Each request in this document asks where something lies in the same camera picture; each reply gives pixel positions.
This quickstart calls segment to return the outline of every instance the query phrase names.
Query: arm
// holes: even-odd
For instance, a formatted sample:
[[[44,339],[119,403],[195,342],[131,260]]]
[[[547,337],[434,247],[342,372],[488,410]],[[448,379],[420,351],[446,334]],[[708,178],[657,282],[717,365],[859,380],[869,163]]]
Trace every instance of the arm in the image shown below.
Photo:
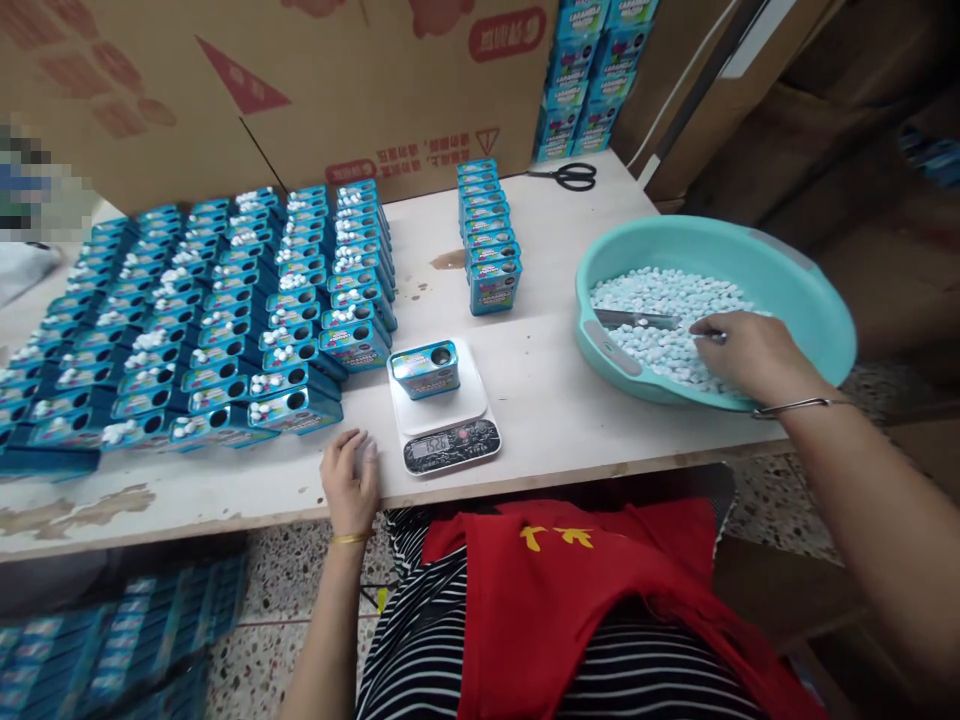
[[[691,331],[710,369],[766,407],[839,398],[778,320],[713,315]],[[901,646],[960,678],[960,511],[850,405],[780,413],[847,568]]]
[[[377,446],[363,454],[354,474],[357,448],[367,433],[348,430],[323,455],[320,476],[330,505],[334,536],[369,537],[379,504]],[[331,543],[323,563],[300,659],[294,668],[280,720],[348,720],[353,717],[357,678],[357,603],[366,540]]]

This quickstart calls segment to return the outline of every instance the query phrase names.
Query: person's left hand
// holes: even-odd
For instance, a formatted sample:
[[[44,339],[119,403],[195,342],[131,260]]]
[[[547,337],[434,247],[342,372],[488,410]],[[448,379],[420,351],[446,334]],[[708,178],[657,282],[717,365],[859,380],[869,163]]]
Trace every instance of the person's left hand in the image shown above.
[[[357,448],[367,439],[367,431],[341,433],[323,453],[320,482],[330,506],[334,535],[368,534],[380,504],[377,443],[371,441],[363,453],[363,469],[354,473]]]

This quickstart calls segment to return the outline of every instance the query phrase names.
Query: white scale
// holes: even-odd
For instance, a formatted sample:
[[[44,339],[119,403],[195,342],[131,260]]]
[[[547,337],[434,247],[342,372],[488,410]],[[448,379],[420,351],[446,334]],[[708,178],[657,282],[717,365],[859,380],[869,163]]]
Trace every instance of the white scale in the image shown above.
[[[470,346],[462,338],[449,341],[456,346],[459,358],[460,387],[456,390],[411,400],[393,377],[387,360],[403,464],[417,477],[460,470],[500,452],[500,431]]]

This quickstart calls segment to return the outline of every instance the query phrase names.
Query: red triangle symbol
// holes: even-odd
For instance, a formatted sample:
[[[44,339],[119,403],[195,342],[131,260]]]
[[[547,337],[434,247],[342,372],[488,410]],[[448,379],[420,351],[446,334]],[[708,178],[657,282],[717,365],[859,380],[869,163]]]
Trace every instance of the red triangle symbol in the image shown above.
[[[474,133],[477,136],[477,142],[480,143],[480,149],[484,155],[489,155],[493,150],[493,144],[500,137],[500,128],[487,128],[486,130],[477,130]]]
[[[210,64],[213,65],[213,69],[217,71],[217,75],[220,76],[226,86],[227,92],[237,103],[241,115],[252,115],[253,113],[273,110],[273,108],[290,104],[290,98],[275,87],[268,85],[252,72],[238,65],[206,40],[196,35],[194,37],[200,43],[200,48],[207,56]]]

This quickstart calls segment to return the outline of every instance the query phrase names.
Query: white table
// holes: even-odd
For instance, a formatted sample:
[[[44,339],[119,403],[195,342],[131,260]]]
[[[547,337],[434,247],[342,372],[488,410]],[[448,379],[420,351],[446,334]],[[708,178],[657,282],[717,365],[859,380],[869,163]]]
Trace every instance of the white table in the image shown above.
[[[408,475],[386,372],[369,372],[345,386],[344,423],[310,435],[187,456],[114,453],[83,480],[0,486],[0,561],[324,517],[321,448],[354,426],[367,428],[379,443],[385,507],[787,451],[777,423],[646,403],[587,366],[573,339],[577,264],[604,232],[656,214],[612,152],[589,160],[598,168],[598,185],[586,193],[548,179],[503,181],[524,266],[509,313],[474,318],[462,260],[447,269],[447,258],[461,250],[455,191],[386,207],[398,281],[394,347],[451,335],[467,339],[503,437],[492,462],[435,479]],[[0,311],[4,338],[25,338],[63,285],[61,273]]]

